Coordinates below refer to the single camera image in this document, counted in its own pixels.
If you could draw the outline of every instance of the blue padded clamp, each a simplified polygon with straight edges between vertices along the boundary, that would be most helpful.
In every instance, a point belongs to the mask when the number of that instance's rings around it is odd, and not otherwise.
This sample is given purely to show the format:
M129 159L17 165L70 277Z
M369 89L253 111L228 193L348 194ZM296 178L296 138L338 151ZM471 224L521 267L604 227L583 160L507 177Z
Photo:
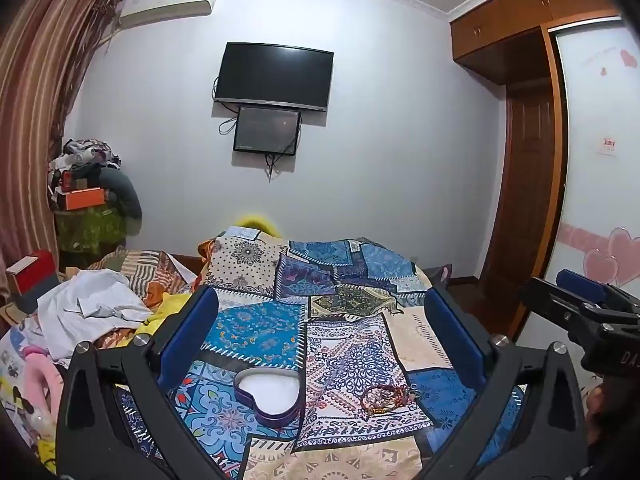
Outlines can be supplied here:
M483 390L484 355L435 288L426 293L424 311L462 384Z
M166 394L182 383L200 351L202 342L218 316L218 295L210 286L201 285L183 307L187 308L190 308L189 313L160 355L158 387Z
M594 282L569 269L558 272L556 284L591 303L602 304L607 299L607 293L601 283Z

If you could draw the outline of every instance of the wall-mounted air conditioner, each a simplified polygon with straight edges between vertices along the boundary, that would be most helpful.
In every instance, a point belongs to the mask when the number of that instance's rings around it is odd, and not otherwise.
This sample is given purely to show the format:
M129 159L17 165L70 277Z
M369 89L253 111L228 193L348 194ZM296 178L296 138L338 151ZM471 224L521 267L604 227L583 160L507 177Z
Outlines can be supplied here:
M216 0L124 0L120 28L211 14Z

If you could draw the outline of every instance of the striped curtain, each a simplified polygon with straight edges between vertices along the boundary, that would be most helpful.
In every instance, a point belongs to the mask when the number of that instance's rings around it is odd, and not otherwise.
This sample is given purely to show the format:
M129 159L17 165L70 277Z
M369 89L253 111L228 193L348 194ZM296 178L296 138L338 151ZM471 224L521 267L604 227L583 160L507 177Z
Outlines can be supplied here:
M26 0L1 40L0 296L5 266L36 249L58 259L47 165L60 134L66 74L95 1Z

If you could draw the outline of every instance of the heart sticker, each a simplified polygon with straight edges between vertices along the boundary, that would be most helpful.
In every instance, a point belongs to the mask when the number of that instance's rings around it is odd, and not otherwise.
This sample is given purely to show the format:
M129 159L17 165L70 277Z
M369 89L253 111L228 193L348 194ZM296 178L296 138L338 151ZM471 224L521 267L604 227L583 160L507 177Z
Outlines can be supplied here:
M616 259L597 249L587 251L582 261L582 267L587 278L601 283L612 283L618 274Z
M629 232L623 227L613 229L609 235L609 254L618 263L618 286L640 276L640 238L632 240Z

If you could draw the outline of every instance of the flat screen tv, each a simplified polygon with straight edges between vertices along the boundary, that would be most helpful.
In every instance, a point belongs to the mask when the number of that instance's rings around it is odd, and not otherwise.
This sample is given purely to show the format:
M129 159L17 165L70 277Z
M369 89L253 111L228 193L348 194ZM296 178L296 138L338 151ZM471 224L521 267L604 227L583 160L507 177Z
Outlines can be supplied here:
M295 155L299 131L299 110L241 106L238 110L234 150Z
M227 43L215 100L327 110L333 68L333 52Z

